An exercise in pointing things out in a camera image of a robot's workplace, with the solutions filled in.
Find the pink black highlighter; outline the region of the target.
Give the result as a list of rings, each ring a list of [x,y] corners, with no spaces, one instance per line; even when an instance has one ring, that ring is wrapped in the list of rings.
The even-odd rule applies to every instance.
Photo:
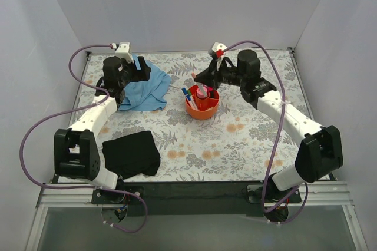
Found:
[[[209,93],[209,97],[215,98],[215,90],[212,89],[211,87],[207,87],[207,90],[208,90],[208,93]]]

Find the pink glue bottle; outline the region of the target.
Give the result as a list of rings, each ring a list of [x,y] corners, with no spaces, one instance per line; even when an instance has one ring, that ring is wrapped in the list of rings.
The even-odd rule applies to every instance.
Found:
[[[197,89],[196,91],[196,97],[199,99],[205,99],[208,97],[208,93],[206,90]]]

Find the blue cap marker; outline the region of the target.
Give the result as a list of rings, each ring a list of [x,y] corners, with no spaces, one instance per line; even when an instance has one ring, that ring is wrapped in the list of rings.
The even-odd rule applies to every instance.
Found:
[[[185,88],[182,88],[182,92],[185,95],[185,98],[186,98],[188,104],[190,105],[190,107],[193,108],[193,109],[195,109],[194,104],[193,104],[193,102],[192,102],[192,100],[190,98],[190,95],[188,94],[187,90]]]

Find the green cap marker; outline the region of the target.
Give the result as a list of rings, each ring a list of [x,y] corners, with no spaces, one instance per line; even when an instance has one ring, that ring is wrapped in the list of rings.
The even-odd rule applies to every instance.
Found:
[[[192,102],[194,102],[192,93],[190,92],[190,89],[187,89],[187,93],[188,93],[188,96],[190,97],[190,99],[192,100]]]

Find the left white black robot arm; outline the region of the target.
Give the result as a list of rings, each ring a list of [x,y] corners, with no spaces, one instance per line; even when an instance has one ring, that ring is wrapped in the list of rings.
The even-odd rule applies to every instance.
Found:
[[[105,168],[97,136],[123,102],[125,87],[148,81],[151,67],[142,56],[133,56],[130,63],[113,56],[103,61],[102,71],[91,107],[68,129],[59,129],[54,135],[54,169],[58,176],[106,188],[105,197],[118,204],[125,198],[125,189],[117,184],[118,175]]]

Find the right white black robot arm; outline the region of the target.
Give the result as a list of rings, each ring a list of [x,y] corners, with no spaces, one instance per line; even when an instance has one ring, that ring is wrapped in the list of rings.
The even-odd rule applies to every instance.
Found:
[[[211,63],[196,75],[195,82],[214,90],[221,84],[238,86],[243,99],[277,122],[278,130],[288,133],[298,146],[294,164],[267,176],[262,199],[280,202],[301,184],[314,183],[343,166],[340,131],[333,125],[322,126],[287,103],[283,94],[262,77],[256,52],[238,52],[236,64],[220,49],[209,54]]]

